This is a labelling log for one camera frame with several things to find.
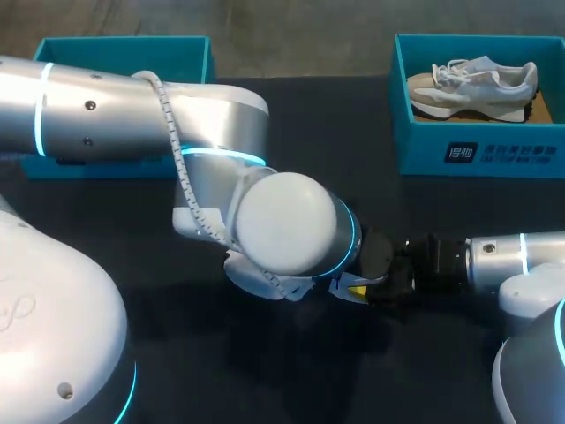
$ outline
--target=concrete floor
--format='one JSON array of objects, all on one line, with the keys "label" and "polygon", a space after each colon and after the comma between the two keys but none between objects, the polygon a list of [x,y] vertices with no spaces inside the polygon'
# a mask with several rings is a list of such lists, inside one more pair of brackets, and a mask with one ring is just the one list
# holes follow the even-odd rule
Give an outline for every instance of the concrete floor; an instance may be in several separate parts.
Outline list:
[{"label": "concrete floor", "polygon": [[388,71],[396,33],[564,35],[558,0],[0,0],[0,52],[43,37],[205,34],[219,76]]}]

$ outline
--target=blue cardboard box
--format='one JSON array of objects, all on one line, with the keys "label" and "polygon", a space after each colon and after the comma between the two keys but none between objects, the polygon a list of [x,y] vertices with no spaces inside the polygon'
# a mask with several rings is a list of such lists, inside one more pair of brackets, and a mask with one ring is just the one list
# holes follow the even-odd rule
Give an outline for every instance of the blue cardboard box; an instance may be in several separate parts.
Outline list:
[{"label": "blue cardboard box", "polygon": [[[430,72],[432,64],[482,56],[507,66],[534,62],[553,123],[419,122],[414,118],[408,77]],[[403,175],[565,178],[565,42],[560,37],[399,34],[389,102]],[[464,160],[451,160],[463,154]]]},{"label": "blue cardboard box", "polygon": [[[99,72],[132,75],[149,70],[163,81],[205,84],[215,80],[215,63],[207,37],[46,38],[34,60]],[[175,178],[172,156],[128,163],[64,164],[32,156],[21,161],[29,178]]]}]

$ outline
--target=black table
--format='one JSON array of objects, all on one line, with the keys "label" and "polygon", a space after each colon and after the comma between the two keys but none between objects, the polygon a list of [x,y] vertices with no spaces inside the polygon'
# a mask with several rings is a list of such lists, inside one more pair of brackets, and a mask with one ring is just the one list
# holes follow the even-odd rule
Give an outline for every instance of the black table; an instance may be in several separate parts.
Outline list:
[{"label": "black table", "polygon": [[[400,178],[386,77],[224,82],[267,100],[270,166],[316,178],[393,239],[565,227],[559,181]],[[116,281],[139,360],[134,422],[498,422],[495,299],[422,299],[406,323],[318,291],[257,299],[224,276],[219,246],[173,231],[174,181],[0,179],[26,220]]]}]

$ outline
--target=white sneaker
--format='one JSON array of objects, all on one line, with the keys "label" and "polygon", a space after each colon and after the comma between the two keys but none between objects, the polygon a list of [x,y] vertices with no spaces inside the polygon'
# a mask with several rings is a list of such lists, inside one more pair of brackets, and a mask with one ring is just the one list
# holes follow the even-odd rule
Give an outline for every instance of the white sneaker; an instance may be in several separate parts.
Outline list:
[{"label": "white sneaker", "polygon": [[412,105],[433,117],[447,119],[461,110],[475,110],[491,118],[524,121],[524,107],[538,89],[538,69],[500,66],[488,57],[452,60],[432,66],[432,73],[408,78]]}]

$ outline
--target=glowing blue light strip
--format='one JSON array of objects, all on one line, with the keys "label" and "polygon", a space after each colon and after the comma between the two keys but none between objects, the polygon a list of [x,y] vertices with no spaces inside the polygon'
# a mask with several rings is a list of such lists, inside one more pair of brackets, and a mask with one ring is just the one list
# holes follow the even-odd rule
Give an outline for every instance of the glowing blue light strip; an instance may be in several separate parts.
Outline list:
[{"label": "glowing blue light strip", "polygon": [[520,233],[520,258],[522,259],[522,274],[530,274],[528,270],[528,246],[526,245],[526,235]]},{"label": "glowing blue light strip", "polygon": [[563,311],[563,304],[565,304],[565,299],[559,303],[557,311],[555,311],[555,340],[557,341],[557,350],[561,356],[561,362],[563,362],[565,366],[565,346],[563,345],[563,336],[561,334],[561,313]]},{"label": "glowing blue light strip", "polygon": [[35,117],[34,117],[34,135],[35,135],[35,146],[37,147],[37,153],[41,156],[45,156],[45,151],[43,150],[43,139],[41,138],[41,117],[43,115],[43,97],[45,96],[45,91],[47,91],[47,81],[49,79],[49,73],[54,64],[46,64],[41,71],[41,78],[39,80],[40,90],[37,95],[37,100],[35,101]]},{"label": "glowing blue light strip", "polygon": [[127,402],[125,402],[124,409],[122,410],[122,413],[120,413],[120,416],[117,417],[117,420],[114,421],[114,424],[119,424],[119,422],[125,416],[127,409],[130,407],[130,403],[132,402],[133,391],[135,390],[135,382],[138,379],[138,364],[135,364],[134,366],[135,368],[133,369],[133,383],[132,383],[132,389],[130,390],[130,396],[127,398]]},{"label": "glowing blue light strip", "polygon": [[314,278],[317,278],[319,276],[328,276],[331,275],[332,273],[334,273],[337,269],[339,269],[339,267],[341,267],[343,265],[343,263],[345,261],[347,261],[347,258],[350,257],[350,253],[353,250],[353,247],[355,245],[355,220],[353,219],[353,214],[351,213],[350,209],[347,207],[347,205],[345,203],[343,203],[343,206],[345,207],[345,210],[347,210],[347,213],[350,214],[350,220],[351,220],[351,243],[350,243],[350,248],[347,250],[347,253],[345,254],[345,256],[343,257],[342,261],[339,262],[337,265],[335,265],[335,267],[333,267],[330,271],[328,272],[324,272],[323,274],[320,274],[318,276],[315,276]]},{"label": "glowing blue light strip", "polygon": [[223,148],[183,148],[183,155],[217,155],[235,157],[237,159],[244,159],[249,162],[257,163],[260,166],[265,166],[267,163],[258,156],[248,155],[247,153],[236,152],[234,150],[225,150]]}]

